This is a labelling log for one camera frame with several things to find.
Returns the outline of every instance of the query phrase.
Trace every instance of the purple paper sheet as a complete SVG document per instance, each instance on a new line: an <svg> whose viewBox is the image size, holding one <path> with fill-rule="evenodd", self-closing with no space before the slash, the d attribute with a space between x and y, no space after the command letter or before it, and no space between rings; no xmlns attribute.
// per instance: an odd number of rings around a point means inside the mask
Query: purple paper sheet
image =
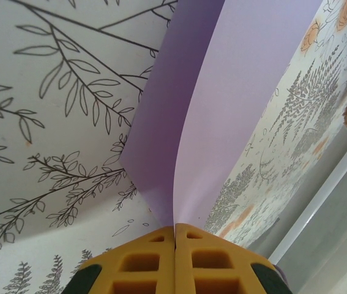
<svg viewBox="0 0 347 294"><path fill-rule="evenodd" d="M203 227L320 3L177 5L121 156L162 225Z"/></svg>
<svg viewBox="0 0 347 294"><path fill-rule="evenodd" d="M173 178L193 89L224 0L181 0L120 162L162 225L173 225Z"/></svg>

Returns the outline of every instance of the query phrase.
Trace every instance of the botanical wallpaper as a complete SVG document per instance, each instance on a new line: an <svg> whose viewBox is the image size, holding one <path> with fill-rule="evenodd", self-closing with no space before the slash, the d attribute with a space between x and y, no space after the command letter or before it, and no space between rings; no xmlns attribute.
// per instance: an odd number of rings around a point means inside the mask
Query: botanical wallpaper
<svg viewBox="0 0 347 294"><path fill-rule="evenodd" d="M0 293L158 228L118 159L176 4L0 1Z"/></svg>
<svg viewBox="0 0 347 294"><path fill-rule="evenodd" d="M324 0L207 220L249 246L278 218L343 125L347 0Z"/></svg>

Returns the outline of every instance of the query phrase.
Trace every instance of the wallpaper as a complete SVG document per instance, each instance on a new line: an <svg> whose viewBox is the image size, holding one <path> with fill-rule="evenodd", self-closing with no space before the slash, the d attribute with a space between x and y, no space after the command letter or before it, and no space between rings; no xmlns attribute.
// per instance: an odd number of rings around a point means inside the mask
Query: wallpaper
<svg viewBox="0 0 347 294"><path fill-rule="evenodd" d="M342 127L346 90L347 0L324 0L205 230L241 246L260 237Z"/></svg>
<svg viewBox="0 0 347 294"><path fill-rule="evenodd" d="M158 227L118 159L176 4L0 1L0 293Z"/></svg>

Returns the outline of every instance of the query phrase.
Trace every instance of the yellow plastic object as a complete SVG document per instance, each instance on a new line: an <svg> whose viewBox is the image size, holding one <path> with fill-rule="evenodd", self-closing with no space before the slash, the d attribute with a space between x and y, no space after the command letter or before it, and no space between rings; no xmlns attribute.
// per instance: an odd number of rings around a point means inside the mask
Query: yellow plastic object
<svg viewBox="0 0 347 294"><path fill-rule="evenodd" d="M102 270L89 294L173 294L173 227L161 228L92 258L80 270L95 264Z"/></svg>
<svg viewBox="0 0 347 294"><path fill-rule="evenodd" d="M176 224L176 294L266 294L251 264L264 257L187 224Z"/></svg>

